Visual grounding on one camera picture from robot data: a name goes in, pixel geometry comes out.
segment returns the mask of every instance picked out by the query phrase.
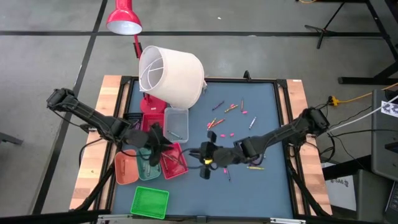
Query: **orange tray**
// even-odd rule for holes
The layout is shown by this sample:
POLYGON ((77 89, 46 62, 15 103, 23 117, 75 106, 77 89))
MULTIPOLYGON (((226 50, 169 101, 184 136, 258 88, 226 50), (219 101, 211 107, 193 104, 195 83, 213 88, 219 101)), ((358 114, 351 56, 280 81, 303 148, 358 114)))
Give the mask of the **orange tray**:
MULTIPOLYGON (((133 149, 124 150, 124 152, 129 155, 136 155, 136 151, 133 149)), ((139 178, 136 157, 118 152, 114 157, 114 168, 116 182, 120 185, 131 184, 139 178)))

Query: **yellow plug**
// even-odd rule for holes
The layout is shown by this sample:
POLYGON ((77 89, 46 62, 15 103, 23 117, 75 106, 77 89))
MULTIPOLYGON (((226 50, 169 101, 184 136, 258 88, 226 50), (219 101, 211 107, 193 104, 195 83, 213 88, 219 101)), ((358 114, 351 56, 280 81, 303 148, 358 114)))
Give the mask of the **yellow plug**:
POLYGON ((341 101, 337 100, 335 96, 329 96, 329 105, 337 106, 339 103, 341 103, 341 101))

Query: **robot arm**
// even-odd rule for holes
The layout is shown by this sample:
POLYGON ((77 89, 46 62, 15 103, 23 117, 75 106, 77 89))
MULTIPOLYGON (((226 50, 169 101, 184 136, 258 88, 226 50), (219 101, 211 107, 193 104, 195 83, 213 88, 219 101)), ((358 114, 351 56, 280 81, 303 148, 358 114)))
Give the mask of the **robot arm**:
POLYGON ((226 148, 216 146, 216 135, 209 131, 210 142, 203 142, 201 148, 192 149, 190 155, 199 159, 204 164, 200 176, 204 179, 210 178, 210 170, 217 167, 226 167, 230 164, 252 163, 258 158, 263 158, 267 147, 286 140, 294 146, 305 143, 307 134, 320 135, 329 127, 329 122, 323 113, 315 108, 303 110, 302 114, 286 124, 263 136, 253 136, 234 142, 234 147, 226 148))
POLYGON ((90 126, 95 127, 103 139, 116 145, 126 143, 138 148, 151 149, 149 160, 152 166, 159 163, 161 151, 167 150, 167 145, 171 144, 163 137, 159 124, 152 125, 151 131, 148 133, 137 130, 124 119, 105 116, 78 101, 73 91, 66 88, 54 90, 47 100, 47 107, 52 111, 71 112, 90 126))

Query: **red lamp shade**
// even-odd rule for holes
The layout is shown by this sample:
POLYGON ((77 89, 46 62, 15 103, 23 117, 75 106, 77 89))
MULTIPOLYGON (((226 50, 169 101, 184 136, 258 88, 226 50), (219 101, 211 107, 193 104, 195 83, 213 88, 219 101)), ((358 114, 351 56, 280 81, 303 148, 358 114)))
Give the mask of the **red lamp shade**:
POLYGON ((135 35, 142 31, 141 21, 132 11, 132 0, 116 0, 116 9, 109 15, 106 27, 122 35, 135 35))

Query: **red tray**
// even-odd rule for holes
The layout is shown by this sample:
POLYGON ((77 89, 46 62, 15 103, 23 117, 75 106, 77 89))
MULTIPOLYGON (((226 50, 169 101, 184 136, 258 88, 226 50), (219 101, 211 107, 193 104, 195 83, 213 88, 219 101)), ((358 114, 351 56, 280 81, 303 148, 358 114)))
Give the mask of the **red tray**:
POLYGON ((141 130, 145 132, 150 131, 150 127, 159 122, 160 127, 164 126, 164 114, 144 114, 142 116, 141 130))
MULTIPOLYGON (((180 144, 174 143, 170 146, 173 147, 173 149, 164 151, 163 154, 178 159, 178 156, 182 151, 180 144)), ((179 164, 177 161, 170 160, 162 155, 162 157, 160 158, 160 165, 162 166, 162 172, 166 180, 169 180, 171 178, 177 177, 179 175, 188 172, 187 162, 185 160, 184 155, 181 155, 180 161, 184 166, 181 166, 181 164, 179 164)))

